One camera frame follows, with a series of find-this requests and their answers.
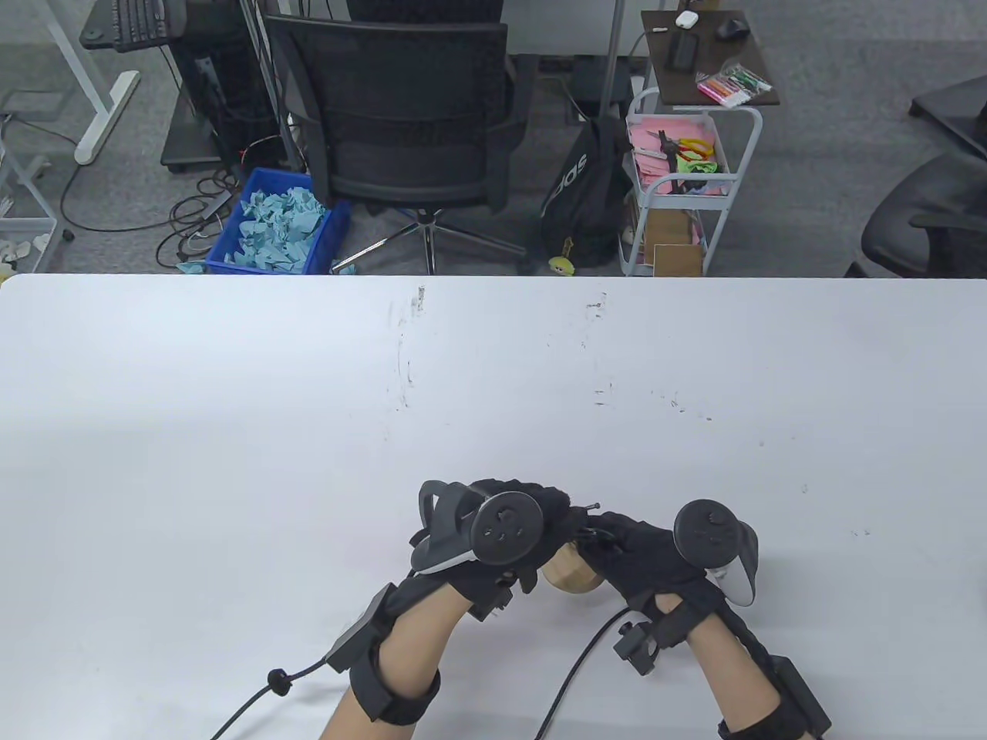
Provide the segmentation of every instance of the computer tower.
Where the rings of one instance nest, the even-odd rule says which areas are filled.
[[[187,0],[185,35],[169,44],[186,102],[208,120],[223,165],[239,168],[252,144],[250,169],[281,166],[285,154],[239,0]]]

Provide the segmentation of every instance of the black backpack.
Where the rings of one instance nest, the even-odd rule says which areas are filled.
[[[542,203],[542,243],[550,258],[596,267],[617,254],[624,198],[633,187],[623,167],[628,151],[622,121],[606,116],[583,125]]]

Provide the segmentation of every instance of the cardboard box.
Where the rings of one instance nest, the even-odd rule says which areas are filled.
[[[647,213],[643,249],[655,277],[702,277],[703,247],[687,211]]]

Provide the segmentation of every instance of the cable clip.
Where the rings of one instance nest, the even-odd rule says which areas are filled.
[[[275,668],[267,674],[267,685],[279,697],[284,697],[291,691],[291,680],[283,668]]]

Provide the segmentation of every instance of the wooden cylinder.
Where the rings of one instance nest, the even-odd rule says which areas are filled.
[[[559,548],[542,566],[542,575],[553,586],[570,594],[588,594],[603,583],[603,576],[579,557],[573,543],[565,543]]]

